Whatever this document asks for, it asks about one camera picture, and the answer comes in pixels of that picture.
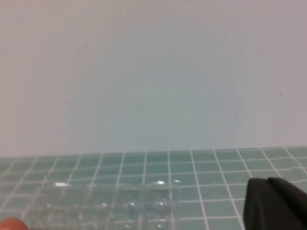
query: green cutting mat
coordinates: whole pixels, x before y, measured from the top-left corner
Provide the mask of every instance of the green cutting mat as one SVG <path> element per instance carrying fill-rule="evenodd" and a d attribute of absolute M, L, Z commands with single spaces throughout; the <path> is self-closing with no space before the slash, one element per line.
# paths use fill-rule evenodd
<path fill-rule="evenodd" d="M 239 230 L 244 229 L 241 217 L 250 177 L 280 176 L 307 191 L 305 167 L 307 147 L 6 158 L 0 161 L 0 219 L 25 219 L 35 189 L 54 182 L 180 180 L 182 229 Z"/>

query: white grid line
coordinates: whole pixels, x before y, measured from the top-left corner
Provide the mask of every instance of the white grid line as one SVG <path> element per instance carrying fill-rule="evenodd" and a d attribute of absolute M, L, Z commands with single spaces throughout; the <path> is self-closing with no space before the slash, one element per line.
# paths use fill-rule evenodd
<path fill-rule="evenodd" d="M 27 212 L 29 211 L 30 205 L 31 205 L 32 203 L 34 203 L 35 200 L 39 197 L 42 188 L 45 186 L 46 182 L 48 181 L 48 176 L 49 176 L 49 175 L 53 172 L 53 170 L 55 169 L 55 167 L 56 167 L 56 165 L 57 165 L 57 163 L 58 163 L 58 160 L 59 160 L 59 156 L 57 156 L 57 157 L 55 158 L 55 160 L 54 160 L 54 162 L 53 162 L 51 168 L 49 169 L 48 174 L 45 175 L 45 177 L 44 177 L 44 179 L 43 179 L 43 181 L 42 181 L 42 183 L 41 183 L 41 186 L 37 189 L 36 193 L 34 193 L 32 199 L 31 199 L 31 201 L 30 201 L 30 204 L 22 211 L 21 219 L 24 219 L 24 218 L 25 218 Z"/>
<path fill-rule="evenodd" d="M 217 216 L 217 217 L 208 217 L 208 219 L 236 219 L 237 217 L 236 216 Z M 179 218 L 178 220 L 180 221 L 185 221 L 185 220 L 201 220 L 203 219 L 203 217 L 183 217 L 183 218 Z M 166 218 L 166 219 L 150 219 L 149 222 L 151 223 L 155 223 L 155 222 L 169 222 L 170 219 L 169 218 Z M 116 220 L 114 221 L 115 224 L 129 224 L 129 223 L 133 223 L 133 221 L 131 220 Z M 81 223 L 81 226 L 92 226 L 94 224 L 94 222 L 82 222 Z M 104 226 L 104 223 L 102 222 L 98 222 L 98 224 L 100 225 L 103 225 Z M 61 223 L 52 223 L 50 224 L 50 227 L 64 227 L 63 224 Z"/>
<path fill-rule="evenodd" d="M 173 200 L 173 194 L 171 190 L 172 186 L 172 178 L 171 178 L 171 164 L 170 164 L 170 156 L 169 151 L 167 151 L 167 165 L 168 165 L 168 184 L 169 184 L 169 198 L 172 201 Z M 171 210 L 171 230 L 175 229 L 175 221 L 174 221 L 174 212 Z"/>
<path fill-rule="evenodd" d="M 237 218 L 238 218 L 238 220 L 239 220 L 239 223 L 240 223 L 240 225 L 241 225 L 242 230 L 244 230 L 244 229 L 245 229 L 244 224 L 243 224 L 243 222 L 242 222 L 242 219 L 241 219 L 240 214 L 239 214 L 239 211 L 238 211 L 238 209 L 237 209 L 237 207 L 236 207 L 234 198 L 232 197 L 232 194 L 231 194 L 230 189 L 229 189 L 229 187 L 228 187 L 227 180 L 226 180 L 225 175 L 224 175 L 224 173 L 223 173 L 222 167 L 221 167 L 221 165 L 220 165 L 220 163 L 219 163 L 219 161 L 218 161 L 218 159 L 217 159 L 217 156 L 216 156 L 216 153 L 215 153 L 214 150 L 213 150 L 213 153 L 214 153 L 214 156 L 215 156 L 215 158 L 216 158 L 217 165 L 219 166 L 219 169 L 220 169 L 220 171 L 221 171 L 221 175 L 222 175 L 223 181 L 224 181 L 224 183 L 225 183 L 225 185 L 226 185 L 226 189 L 227 189 L 227 192 L 228 192 L 229 197 L 230 197 L 230 199 L 231 199 L 231 203 L 232 203 L 232 205 L 233 205 L 233 207 L 234 207 L 234 209 L 235 209 L 236 216 L 237 216 Z"/>
<path fill-rule="evenodd" d="M 244 201 L 245 198 L 234 198 L 235 201 Z M 207 203 L 214 203 L 214 202 L 221 202 L 221 201 L 231 201 L 230 198 L 224 199 L 203 199 L 203 200 L 179 200 L 178 202 L 181 204 L 195 204 L 200 202 L 207 202 Z M 9 212 L 22 212 L 24 211 L 23 208 L 5 208 L 1 213 L 9 213 Z"/>
<path fill-rule="evenodd" d="M 14 158 L 14 159 L 11 161 L 11 163 L 10 163 L 10 165 L 7 167 L 7 169 L 1 174 L 0 180 L 2 179 L 2 177 L 4 177 L 5 175 L 7 175 L 7 174 L 10 172 L 11 168 L 14 166 L 14 164 L 16 163 L 16 161 L 17 161 L 17 158 Z"/>
<path fill-rule="evenodd" d="M 200 197 L 200 200 L 202 200 L 200 184 L 199 184 L 199 181 L 198 181 L 198 175 L 197 175 L 197 171 L 196 171 L 196 168 L 195 168 L 195 162 L 194 162 L 193 154 L 192 154 L 191 151 L 190 151 L 190 154 L 191 154 L 192 165 L 193 165 L 193 170 L 194 170 L 194 175 L 195 175 L 195 181 L 196 181 L 197 190 L 198 190 L 198 196 Z M 203 213 L 203 220 L 205 222 L 206 229 L 210 230 L 203 202 L 201 202 L 201 210 L 202 210 L 202 213 Z"/>
<path fill-rule="evenodd" d="M 251 174 L 251 172 L 250 172 L 248 166 L 246 165 L 246 163 L 245 163 L 245 161 L 244 161 L 244 159 L 243 159 L 243 157 L 242 157 L 240 151 L 239 151 L 238 149 L 236 149 L 236 152 L 238 153 L 240 159 L 242 160 L 242 162 L 243 162 L 243 164 L 244 164 L 244 167 L 246 168 L 247 172 L 249 173 L 250 177 L 252 178 L 253 175 Z"/>
<path fill-rule="evenodd" d="M 88 189 L 88 197 L 91 196 L 91 192 L 92 192 L 92 189 L 93 189 L 93 186 L 94 186 L 94 182 L 96 180 L 96 177 L 97 177 L 97 174 L 98 174 L 98 171 L 99 171 L 99 166 L 101 164 L 101 161 L 102 161 L 102 158 L 104 157 L 104 154 L 101 153 L 100 154 L 100 157 L 99 157 L 99 160 L 98 160 L 98 163 L 97 163 L 97 166 L 96 166 L 96 170 L 94 172 L 94 175 L 93 175 L 93 178 L 91 180 L 91 183 L 90 183 L 90 186 L 89 186 L 89 189 Z M 83 212 L 84 212 L 84 208 L 82 208 L 80 214 L 79 214 L 79 219 L 82 219 L 82 216 L 83 216 Z"/>
<path fill-rule="evenodd" d="M 299 184 L 301 182 L 307 182 L 307 179 L 301 179 L 297 181 L 290 181 L 291 183 Z M 228 183 L 228 186 L 246 186 L 247 183 L 236 183 L 236 184 L 230 184 Z M 200 184 L 200 188 L 202 187 L 219 187 L 219 186 L 225 186 L 225 184 Z M 196 188 L 197 185 L 180 185 L 180 188 Z M 1 194 L 0 198 L 6 198 L 8 194 Z M 14 194 L 12 197 L 31 197 L 32 193 L 22 193 L 22 194 Z"/>
<path fill-rule="evenodd" d="M 121 175 L 121 170 L 122 170 L 123 165 L 124 165 L 125 154 L 126 153 L 124 152 L 123 155 L 122 155 L 120 166 L 119 166 L 119 171 L 118 171 L 118 174 L 117 174 L 117 179 L 116 179 L 116 184 L 115 184 L 115 194 L 114 194 L 113 199 L 112 199 L 112 207 L 114 207 L 114 205 L 115 205 L 115 199 L 116 199 L 117 192 L 118 192 L 119 179 L 120 179 L 120 175 Z M 106 229 L 109 230 L 109 227 L 110 227 L 110 217 L 107 218 L 106 226 L 107 226 Z"/>
<path fill-rule="evenodd" d="M 277 169 L 277 171 L 279 172 L 285 172 L 285 171 L 289 171 L 292 169 L 302 169 L 299 166 L 295 166 L 295 167 L 290 167 L 290 168 L 286 168 L 286 169 Z M 276 170 L 274 169 L 253 169 L 253 170 L 249 170 L 250 172 L 276 172 Z M 220 171 L 198 171 L 198 174 L 210 174 L 210 173 L 219 173 Z M 224 173 L 248 173 L 247 170 L 225 170 L 223 171 Z M 172 172 L 172 175 L 192 175 L 194 174 L 194 172 Z M 167 176 L 168 173 L 153 173 L 153 174 L 146 174 L 146 176 Z M 143 174 L 129 174 L 129 175 L 121 175 L 120 177 L 142 177 Z M 97 176 L 97 179 L 101 179 L 101 178 L 113 178 L 113 177 L 117 177 L 117 175 L 103 175 L 103 176 Z M 74 178 L 71 179 L 72 182 L 77 182 L 77 181 L 91 181 L 92 177 L 78 177 L 78 178 Z M 48 179 L 49 182 L 62 182 L 62 179 Z M 37 184 L 40 183 L 41 180 L 24 180 L 23 184 Z M 0 182 L 0 187 L 1 186 L 7 186 L 7 185 L 15 185 L 16 182 L 10 182 L 10 181 L 2 181 Z"/>
<path fill-rule="evenodd" d="M 267 159 L 267 161 L 270 163 L 270 165 L 274 168 L 275 172 L 277 173 L 277 175 L 279 177 L 282 177 L 281 174 L 278 172 L 278 170 L 275 168 L 274 164 L 271 162 L 271 160 L 268 158 L 267 154 L 265 154 L 264 150 L 262 148 L 261 149 L 261 152 L 262 154 L 264 155 L 264 157 Z"/>
<path fill-rule="evenodd" d="M 33 169 L 34 165 L 36 164 L 38 160 L 38 157 L 35 158 L 30 167 L 24 172 L 23 176 L 20 177 L 20 180 L 17 182 L 17 184 L 15 185 L 15 187 L 11 190 L 10 194 L 8 194 L 8 196 L 6 197 L 6 199 L 4 200 L 4 202 L 1 204 L 0 206 L 0 212 L 5 208 L 5 206 L 9 203 L 9 201 L 11 200 L 11 198 L 14 196 L 14 194 L 16 193 L 16 191 L 18 190 L 19 186 L 23 183 L 24 178 L 30 173 L 30 171 Z"/>
<path fill-rule="evenodd" d="M 293 159 L 292 157 L 276 157 L 276 158 L 269 158 L 270 160 L 283 160 L 283 159 Z M 295 157 L 295 159 L 307 159 L 307 157 Z M 247 161 L 267 161 L 266 159 L 244 159 L 245 162 Z M 195 161 L 196 163 L 216 163 L 216 161 Z M 219 160 L 219 162 L 241 162 L 241 160 Z M 171 162 L 172 165 L 180 165 L 180 164 L 189 164 L 191 162 Z M 152 163 L 147 163 L 148 165 L 161 165 L 161 164 L 167 164 L 167 163 L 160 163 L 160 162 L 152 162 Z M 127 166 L 142 166 L 143 163 L 125 163 L 124 165 Z M 114 168 L 114 167 L 118 167 L 119 164 L 113 164 L 113 165 L 104 165 L 104 166 L 100 166 L 100 169 L 104 169 L 104 168 Z M 78 167 L 78 170 L 95 170 L 96 166 L 86 166 L 86 167 Z M 56 172 L 70 172 L 71 170 L 73 170 L 73 167 L 68 167 L 68 168 L 58 168 L 55 169 Z M 31 173 L 47 173 L 49 170 L 48 169 L 40 169 L 40 170 L 32 170 Z M 1 175 L 5 176 L 5 175 L 13 175 L 13 174 L 20 174 L 23 173 L 23 170 L 9 170 L 9 172 L 3 172 Z"/>
<path fill-rule="evenodd" d="M 295 159 L 292 153 L 286 147 L 284 147 L 284 150 L 291 156 L 291 158 L 299 165 L 300 169 L 302 169 L 304 173 L 307 175 L 306 169 L 302 166 L 302 164 L 297 159 Z"/>
<path fill-rule="evenodd" d="M 67 184 L 69 184 L 69 182 L 71 181 L 71 178 L 72 178 L 74 172 L 77 170 L 78 165 L 79 165 L 79 162 L 80 162 L 80 160 L 81 160 L 81 157 L 82 157 L 82 155 L 80 154 L 80 155 L 78 156 L 78 158 L 77 158 L 75 167 L 73 168 L 73 170 L 71 171 L 71 173 L 70 173 L 68 179 L 66 180 L 66 183 L 67 183 Z M 62 198 L 65 196 L 66 188 L 67 188 L 67 187 L 63 187 L 62 193 L 61 193 L 61 195 L 60 195 L 60 196 L 61 196 L 60 199 L 62 199 Z M 53 216 L 54 216 L 54 214 L 51 214 L 51 215 L 48 217 L 48 220 L 47 220 L 47 224 L 48 224 L 48 225 L 50 225 L 50 223 L 52 222 Z"/>
<path fill-rule="evenodd" d="M 145 158 L 144 158 L 143 179 L 142 179 L 143 183 L 145 183 L 145 178 L 146 178 L 146 164 L 147 164 L 147 152 L 145 152 Z"/>

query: grid line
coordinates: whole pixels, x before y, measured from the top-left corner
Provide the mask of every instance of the grid line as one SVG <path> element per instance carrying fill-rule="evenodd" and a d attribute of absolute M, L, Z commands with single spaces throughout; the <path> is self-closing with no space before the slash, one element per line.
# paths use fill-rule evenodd
<path fill-rule="evenodd" d="M 242 157 L 240 151 L 239 151 L 238 149 L 236 149 L 236 152 L 238 153 L 240 159 L 242 160 L 242 162 L 243 162 L 243 164 L 244 164 L 244 167 L 246 168 L 247 172 L 249 173 L 249 176 L 252 178 L 253 175 L 251 174 L 251 172 L 250 172 L 248 166 L 246 165 L 246 163 L 245 163 L 245 161 L 244 161 L 244 159 L 243 159 L 243 157 Z"/>
<path fill-rule="evenodd" d="M 231 192 L 230 192 L 229 186 L 228 186 L 228 184 L 227 184 L 227 180 L 226 180 L 225 175 L 224 175 L 224 173 L 223 173 L 222 167 L 221 167 L 221 165 L 220 165 L 220 163 L 219 163 L 219 161 L 218 161 L 218 159 L 217 159 L 217 156 L 216 156 L 216 153 L 215 153 L 214 150 L 213 150 L 213 153 L 214 153 L 214 156 L 215 156 L 215 158 L 216 158 L 217 165 L 218 165 L 218 167 L 219 167 L 219 169 L 220 169 L 220 171 L 221 171 L 223 181 L 224 181 L 224 183 L 225 183 L 225 185 L 226 185 L 227 192 L 228 192 L 229 197 L 230 197 L 230 199 L 231 199 L 231 203 L 232 203 L 232 205 L 233 205 L 233 207 L 234 207 L 234 209 L 235 209 L 236 216 L 237 216 L 237 218 L 238 218 L 238 220 L 239 220 L 240 226 L 241 226 L 242 230 L 244 230 L 244 229 L 245 229 L 244 224 L 243 224 L 243 222 L 242 222 L 242 219 L 241 219 L 240 214 L 239 214 L 239 211 L 238 211 L 238 209 L 237 209 L 237 207 L 236 207 L 234 198 L 232 197 L 232 194 L 231 194 Z"/>
<path fill-rule="evenodd" d="M 43 189 L 43 187 L 45 186 L 46 182 L 48 181 L 48 176 L 49 176 L 49 175 L 53 172 L 53 170 L 55 169 L 55 167 L 56 167 L 56 165 L 57 165 L 57 163 L 58 163 L 58 160 L 59 160 L 59 156 L 57 156 L 57 157 L 55 158 L 55 160 L 54 160 L 54 162 L 53 162 L 51 168 L 49 169 L 48 174 L 45 175 L 44 180 L 43 180 L 42 183 L 41 183 L 41 186 L 37 189 L 36 193 L 34 193 L 32 199 L 31 199 L 30 204 L 25 208 L 24 211 L 22 211 L 21 219 L 24 219 L 24 218 L 25 218 L 25 216 L 26 216 L 26 214 L 27 214 L 27 212 L 28 212 L 28 210 L 29 210 L 29 208 L 30 208 L 30 205 L 31 205 L 32 203 L 34 203 L 35 200 L 39 197 L 41 190 Z"/>
<path fill-rule="evenodd" d="M 293 159 L 292 157 L 276 157 L 276 158 L 269 158 L 270 160 L 283 160 L 283 159 Z M 307 157 L 295 157 L 295 159 L 307 159 Z M 218 160 L 219 162 L 241 162 L 241 160 Z M 245 162 L 248 161 L 266 161 L 266 159 L 263 158 L 259 158 L 259 159 L 244 159 Z M 216 161 L 197 161 L 197 163 L 215 163 Z M 187 162 L 171 162 L 172 165 L 177 165 L 177 164 L 187 164 Z M 149 165 L 161 165 L 161 164 L 167 164 L 167 163 L 160 163 L 160 162 L 151 162 L 151 163 L 147 163 Z M 143 163 L 129 163 L 129 166 L 142 166 Z M 118 165 L 104 165 L 104 166 L 99 166 L 100 169 L 104 169 L 104 168 L 113 168 L 119 166 Z M 60 168 L 60 169 L 56 169 L 57 172 L 70 172 L 73 168 Z M 78 169 L 81 170 L 91 170 L 91 169 L 96 169 L 96 166 L 87 166 L 87 167 L 78 167 Z M 12 175 L 12 174 L 20 174 L 22 173 L 23 170 L 13 170 L 13 171 L 9 171 L 9 172 L 3 172 L 1 175 Z M 48 170 L 47 169 L 41 169 L 41 170 L 32 170 L 33 173 L 47 173 Z"/>
<path fill-rule="evenodd" d="M 197 175 L 197 172 L 196 172 L 195 162 L 194 162 L 193 154 L 192 154 L 191 151 L 190 151 L 190 155 L 191 155 L 193 170 L 194 170 L 194 174 L 195 174 L 195 181 L 196 181 L 196 185 L 197 185 L 198 196 L 199 196 L 200 200 L 202 200 L 201 189 L 200 189 L 200 183 L 199 183 L 199 181 L 198 181 L 198 175 Z M 208 223 L 208 220 L 207 220 L 207 215 L 206 215 L 206 211 L 205 211 L 205 207 L 204 207 L 204 205 L 203 205 L 203 202 L 201 202 L 201 210 L 202 210 L 202 214 L 203 214 L 203 220 L 205 221 L 206 230 L 210 230 L 210 228 L 209 228 L 209 223 Z"/>
<path fill-rule="evenodd" d="M 284 147 L 284 150 L 291 156 L 291 158 L 299 165 L 300 169 L 302 169 L 304 173 L 307 175 L 306 169 L 302 166 L 302 164 L 297 159 L 295 159 L 295 157 L 291 154 L 291 152 L 286 147 Z"/>
<path fill-rule="evenodd" d="M 95 183 L 101 185 L 108 185 L 107 183 L 110 182 L 112 182 L 112 184 L 119 184 L 123 178 L 126 178 L 127 181 L 136 183 L 131 185 L 137 188 L 140 187 L 141 183 L 145 183 L 147 179 L 155 180 L 156 178 L 160 180 L 161 178 L 162 180 L 166 180 L 166 178 L 168 178 L 170 184 L 172 179 L 182 181 L 182 184 L 179 185 L 182 196 L 180 198 L 181 200 L 178 202 L 188 207 L 187 210 L 185 210 L 185 208 L 183 209 L 183 214 L 177 217 L 176 220 L 202 220 L 205 225 L 207 221 L 206 227 L 213 228 L 214 226 L 209 226 L 211 222 L 208 220 L 238 219 L 240 226 L 242 226 L 242 217 L 238 215 L 237 210 L 239 209 L 240 213 L 242 213 L 241 205 L 243 205 L 245 200 L 244 188 L 248 178 L 252 176 L 267 177 L 273 174 L 282 175 L 288 181 L 296 183 L 297 186 L 307 191 L 305 184 L 307 182 L 307 167 L 304 167 L 305 162 L 307 162 L 307 147 L 299 147 L 297 149 L 302 150 L 299 150 L 300 152 L 297 154 L 294 151 L 292 154 L 293 149 L 288 149 L 287 147 L 230 149 L 218 150 L 216 152 L 213 150 L 163 151 L 160 152 L 162 154 L 157 154 L 157 156 L 165 154 L 164 160 L 161 160 L 163 158 L 158 159 L 159 157 L 152 157 L 154 154 L 152 154 L 151 151 L 149 158 L 149 152 L 144 151 L 140 153 L 145 153 L 143 163 L 139 161 L 140 158 L 136 158 L 139 162 L 133 160 L 126 161 L 128 160 L 127 154 L 129 154 L 129 152 L 120 153 L 122 158 L 119 158 L 118 155 L 115 154 L 114 159 L 116 160 L 111 160 L 110 164 L 102 163 L 104 160 L 102 154 L 80 154 L 68 157 L 54 156 L 54 158 L 42 157 L 38 160 L 38 162 L 42 162 L 40 165 L 38 165 L 38 163 L 33 163 L 35 158 L 12 158 L 7 160 L 8 167 L 6 166 L 7 168 L 5 168 L 0 175 L 0 200 L 2 201 L 2 210 L 0 209 L 0 214 L 5 213 L 5 215 L 11 215 L 11 213 L 21 213 L 21 217 L 24 219 L 24 217 L 27 216 L 27 209 L 29 206 L 22 207 L 17 205 L 16 202 L 19 200 L 22 202 L 32 200 L 33 202 L 35 199 L 39 198 L 39 189 L 42 189 L 46 183 L 66 181 L 71 184 L 87 184 L 93 186 Z M 223 158 L 225 156 L 224 153 L 234 151 L 237 152 L 236 156 L 233 154 L 229 155 L 230 157 Z M 254 151 L 256 151 L 257 154 L 251 153 L 249 155 L 249 152 Z M 107 156 L 106 159 L 113 158 L 112 154 L 104 153 L 104 156 Z M 89 160 L 89 164 L 82 163 L 80 160 L 79 163 L 75 163 L 77 158 L 92 160 Z M 56 159 L 60 161 L 63 160 L 59 167 L 55 163 Z M 26 170 L 25 167 L 29 165 L 32 166 L 31 170 L 30 168 Z M 48 167 L 51 166 L 51 168 L 46 170 L 43 168 L 44 165 L 48 165 Z M 35 185 L 37 185 L 39 189 L 34 190 L 35 192 L 32 193 L 31 189 L 35 188 Z M 213 193 L 210 194 L 211 191 L 222 191 L 222 193 L 215 193 L 218 195 L 213 195 Z M 7 200 L 9 196 L 12 202 L 6 201 L 7 204 L 4 205 L 3 202 Z M 224 208 L 224 204 L 230 206 L 231 202 L 235 211 L 228 213 L 228 215 L 223 211 L 212 213 L 209 209 L 205 210 L 206 203 L 210 202 L 219 202 L 217 205 L 220 208 Z M 203 210 L 207 211 L 206 214 L 210 214 L 209 216 L 205 216 L 206 220 L 201 208 L 202 205 L 204 205 Z M 199 209 L 197 210 L 197 216 L 188 216 L 188 214 L 186 214 L 187 211 L 190 211 L 189 207 Z M 168 218 L 169 219 L 151 219 L 150 221 L 172 221 L 172 216 Z M 125 221 L 115 220 L 115 222 L 124 223 Z M 50 225 L 60 226 L 56 223 L 50 223 Z"/>
<path fill-rule="evenodd" d="M 19 186 L 23 183 L 24 181 L 24 177 L 26 177 L 30 171 L 33 169 L 34 165 L 36 164 L 38 160 L 38 157 L 36 157 L 30 167 L 24 172 L 23 176 L 20 177 L 20 180 L 17 182 L 17 184 L 14 186 L 14 188 L 11 190 L 10 194 L 6 197 L 6 199 L 4 200 L 4 202 L 1 204 L 0 206 L 0 212 L 5 208 L 5 206 L 8 204 L 8 202 L 10 201 L 10 199 L 14 196 L 14 194 L 16 193 L 17 189 L 19 188 Z"/>
<path fill-rule="evenodd" d="M 71 171 L 71 173 L 70 173 L 68 179 L 66 180 L 66 184 L 69 184 L 69 182 L 71 181 L 71 178 L 72 178 L 73 174 L 75 173 L 75 171 L 76 171 L 77 168 L 78 168 L 78 165 L 79 165 L 79 162 L 80 162 L 80 160 L 81 160 L 81 157 L 82 157 L 82 155 L 79 154 L 79 156 L 78 156 L 78 158 L 77 158 L 77 161 L 76 161 L 76 164 L 75 164 L 73 170 Z M 67 188 L 67 187 L 63 187 L 63 190 L 62 190 L 61 195 L 60 195 L 61 198 L 65 196 L 66 188 Z M 48 217 L 48 220 L 47 220 L 48 225 L 52 222 L 53 216 L 54 216 L 54 214 L 51 214 L 51 215 Z"/>
<path fill-rule="evenodd" d="M 264 157 L 267 159 L 267 161 L 270 163 L 270 165 L 272 166 L 272 168 L 274 168 L 275 172 L 277 173 L 277 175 L 279 177 L 282 177 L 281 174 L 278 172 L 278 170 L 275 168 L 274 164 L 272 163 L 272 161 L 268 158 L 267 154 L 265 154 L 264 150 L 262 148 L 260 148 L 261 152 L 263 153 Z"/>

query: clear plastic object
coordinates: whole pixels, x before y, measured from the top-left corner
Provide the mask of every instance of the clear plastic object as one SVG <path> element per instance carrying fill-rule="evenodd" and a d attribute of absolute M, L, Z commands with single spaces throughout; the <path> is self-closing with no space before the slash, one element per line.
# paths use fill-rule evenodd
<path fill-rule="evenodd" d="M 32 230 L 176 230 L 179 185 L 54 183 L 37 190 L 27 221 Z"/>

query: white backdrop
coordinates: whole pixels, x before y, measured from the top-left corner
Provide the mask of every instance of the white backdrop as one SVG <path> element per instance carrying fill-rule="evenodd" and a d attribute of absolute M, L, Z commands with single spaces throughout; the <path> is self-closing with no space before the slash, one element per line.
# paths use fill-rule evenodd
<path fill-rule="evenodd" d="M 0 155 L 307 144 L 307 1 L 0 0 Z"/>

